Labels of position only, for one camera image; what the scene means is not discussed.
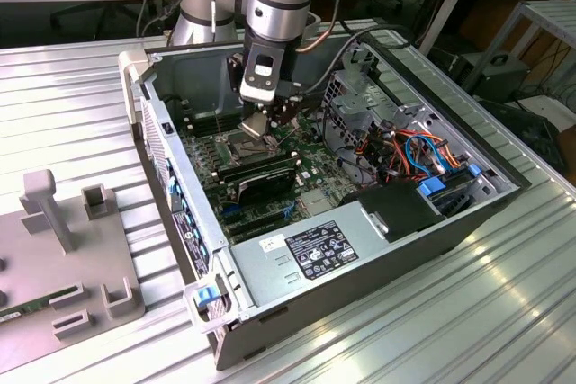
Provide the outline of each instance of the white sticker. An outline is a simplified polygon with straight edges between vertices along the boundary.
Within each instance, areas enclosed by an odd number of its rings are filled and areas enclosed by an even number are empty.
[[[343,257],[343,258],[346,258],[347,256],[349,256],[350,254],[353,254],[353,253],[354,253],[354,251],[353,251],[352,249],[347,249],[346,251],[344,251],[344,252],[342,253],[342,257]]]
[[[275,236],[260,240],[260,245],[262,246],[262,249],[265,253],[274,251],[279,247],[286,246],[286,242],[284,242],[284,234],[276,234]]]

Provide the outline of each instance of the expansion slot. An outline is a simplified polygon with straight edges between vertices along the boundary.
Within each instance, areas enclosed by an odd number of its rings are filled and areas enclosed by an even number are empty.
[[[228,228],[228,231],[231,236],[237,236],[238,234],[243,234],[248,231],[251,231],[255,228],[264,228],[266,225],[271,224],[272,222],[276,222],[277,220],[284,219],[285,213],[283,210],[277,211],[270,215],[266,215],[262,218],[258,218],[255,220],[251,220],[246,222],[242,225],[238,225],[233,228]]]

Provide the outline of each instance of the silver robot arm segment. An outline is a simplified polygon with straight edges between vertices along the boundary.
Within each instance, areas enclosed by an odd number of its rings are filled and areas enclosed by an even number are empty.
[[[241,127],[254,136],[267,132],[277,96],[288,96],[297,49],[311,0],[184,0],[172,37],[174,45],[234,40],[234,15],[246,16],[242,55],[230,61],[230,81],[245,104]]]
[[[271,105],[280,80],[290,81],[311,0],[247,0],[244,101]]]

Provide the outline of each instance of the blue latch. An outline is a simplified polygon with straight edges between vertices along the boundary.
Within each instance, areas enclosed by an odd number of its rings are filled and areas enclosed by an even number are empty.
[[[477,166],[476,164],[470,164],[468,165],[468,171],[470,171],[470,173],[474,176],[474,177],[478,177],[480,175],[480,173],[482,172],[482,170],[480,169],[479,166]]]
[[[212,303],[213,301],[219,299],[221,295],[218,287],[211,285],[205,288],[200,288],[193,294],[193,296],[196,305],[198,305],[198,308],[203,308],[208,303]]]
[[[423,180],[418,187],[426,197],[434,192],[442,191],[445,188],[446,185],[437,177],[430,177],[429,179]]]

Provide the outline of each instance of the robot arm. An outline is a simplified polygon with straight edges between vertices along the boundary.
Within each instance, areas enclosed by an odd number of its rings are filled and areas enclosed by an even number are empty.
[[[248,111],[266,112],[281,82],[292,81],[296,50],[308,21],[311,0],[184,0],[173,43],[202,43],[236,38],[234,13],[246,16],[244,52],[239,76],[240,98]],[[247,128],[253,135],[267,129],[269,117]]]

